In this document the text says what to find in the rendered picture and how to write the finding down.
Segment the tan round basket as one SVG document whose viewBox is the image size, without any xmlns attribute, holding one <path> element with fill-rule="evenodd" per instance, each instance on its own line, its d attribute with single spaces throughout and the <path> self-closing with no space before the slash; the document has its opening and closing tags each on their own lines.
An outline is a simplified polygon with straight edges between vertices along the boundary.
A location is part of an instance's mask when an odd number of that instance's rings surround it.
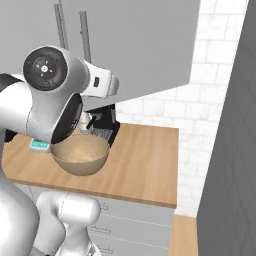
<svg viewBox="0 0 256 256">
<path fill-rule="evenodd" d="M 107 140 L 93 134 L 74 134 L 50 146 L 55 162 L 75 176 L 90 176 L 106 163 L 110 151 Z"/>
</svg>

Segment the teal and white flat block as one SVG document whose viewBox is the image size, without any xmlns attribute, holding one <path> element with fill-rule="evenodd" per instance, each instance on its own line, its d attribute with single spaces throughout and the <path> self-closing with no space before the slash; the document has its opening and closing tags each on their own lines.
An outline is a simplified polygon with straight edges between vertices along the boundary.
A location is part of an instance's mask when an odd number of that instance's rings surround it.
<svg viewBox="0 0 256 256">
<path fill-rule="evenodd" d="M 50 144 L 32 138 L 31 141 L 30 141 L 30 149 L 33 152 L 46 152 L 46 153 L 48 153 L 50 151 Z"/>
</svg>

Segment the tall dark grey cabinet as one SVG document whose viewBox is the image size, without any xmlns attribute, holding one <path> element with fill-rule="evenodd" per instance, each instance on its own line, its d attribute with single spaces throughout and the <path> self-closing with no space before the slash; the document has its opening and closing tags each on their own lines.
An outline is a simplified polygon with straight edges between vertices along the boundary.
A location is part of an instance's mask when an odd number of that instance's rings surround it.
<svg viewBox="0 0 256 256">
<path fill-rule="evenodd" d="M 248 0 L 197 236 L 198 256 L 256 256 L 256 0 Z"/>
</svg>

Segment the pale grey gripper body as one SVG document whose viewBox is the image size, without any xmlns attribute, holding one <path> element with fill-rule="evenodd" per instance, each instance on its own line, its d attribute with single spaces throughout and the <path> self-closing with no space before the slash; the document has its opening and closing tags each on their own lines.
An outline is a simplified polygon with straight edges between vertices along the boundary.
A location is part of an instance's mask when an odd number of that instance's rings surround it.
<svg viewBox="0 0 256 256">
<path fill-rule="evenodd" d="M 117 91 L 118 91 L 118 88 L 119 88 L 119 80 L 116 76 L 112 75 L 107 96 L 116 95 Z"/>
</svg>

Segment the grey cabinet door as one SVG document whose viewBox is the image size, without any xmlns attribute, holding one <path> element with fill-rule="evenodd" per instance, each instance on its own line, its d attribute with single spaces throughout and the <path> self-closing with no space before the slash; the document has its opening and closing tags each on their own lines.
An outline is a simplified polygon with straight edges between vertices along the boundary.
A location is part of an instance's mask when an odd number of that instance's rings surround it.
<svg viewBox="0 0 256 256">
<path fill-rule="evenodd" d="M 61 0 L 61 6 L 70 51 L 84 56 L 84 11 L 91 62 L 119 79 L 116 95 L 87 98 L 86 109 L 189 83 L 200 0 Z"/>
<path fill-rule="evenodd" d="M 28 54 L 60 46 L 54 4 L 58 0 L 0 0 L 0 73 L 21 74 Z"/>
</svg>

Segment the grey drawer front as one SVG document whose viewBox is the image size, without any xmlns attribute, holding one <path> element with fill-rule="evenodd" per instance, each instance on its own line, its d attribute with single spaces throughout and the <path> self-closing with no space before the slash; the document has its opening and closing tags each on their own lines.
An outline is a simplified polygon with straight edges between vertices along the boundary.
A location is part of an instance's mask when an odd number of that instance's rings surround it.
<svg viewBox="0 0 256 256">
<path fill-rule="evenodd" d="M 171 227 L 167 225 L 101 215 L 91 226 L 107 227 L 112 232 L 111 234 L 103 234 L 88 230 L 90 233 L 106 235 L 107 237 L 122 239 L 124 241 L 137 242 L 160 248 L 167 248 L 170 242 Z"/>
<path fill-rule="evenodd" d="M 16 186 L 28 195 L 34 203 L 43 194 L 46 194 L 51 200 L 57 200 L 58 196 L 60 196 L 58 206 L 59 214 L 61 217 L 66 216 L 71 223 L 81 221 L 90 227 L 101 215 L 109 215 L 167 226 L 172 225 L 174 215 L 172 208 L 71 193 L 19 183 L 16 183 Z M 107 204 L 109 210 L 102 210 L 100 203 Z"/>
<path fill-rule="evenodd" d="M 167 248 L 124 241 L 94 233 L 90 233 L 89 236 L 96 246 L 99 245 L 101 248 L 109 246 L 113 250 L 112 255 L 101 253 L 102 256 L 168 256 Z"/>
</svg>

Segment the black coffee machine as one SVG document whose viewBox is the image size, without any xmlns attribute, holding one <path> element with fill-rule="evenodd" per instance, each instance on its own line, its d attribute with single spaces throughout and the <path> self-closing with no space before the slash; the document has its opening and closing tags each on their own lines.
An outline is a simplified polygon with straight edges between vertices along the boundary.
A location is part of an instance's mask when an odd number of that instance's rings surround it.
<svg viewBox="0 0 256 256">
<path fill-rule="evenodd" d="M 92 128 L 90 134 L 104 138 L 109 145 L 112 145 L 119 131 L 120 123 L 116 119 L 115 105 L 107 105 L 104 107 L 83 111 L 90 115 L 88 128 Z"/>
</svg>

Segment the white cup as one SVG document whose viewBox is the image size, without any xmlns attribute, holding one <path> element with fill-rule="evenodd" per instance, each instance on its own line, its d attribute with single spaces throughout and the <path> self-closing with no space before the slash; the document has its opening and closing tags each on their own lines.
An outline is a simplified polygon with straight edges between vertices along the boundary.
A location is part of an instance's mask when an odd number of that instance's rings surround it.
<svg viewBox="0 0 256 256">
<path fill-rule="evenodd" d="M 92 132 L 92 128 L 88 128 L 87 125 L 89 124 L 91 118 L 90 115 L 86 112 L 82 112 L 80 121 L 79 121 L 79 129 L 81 133 L 88 133 Z"/>
</svg>

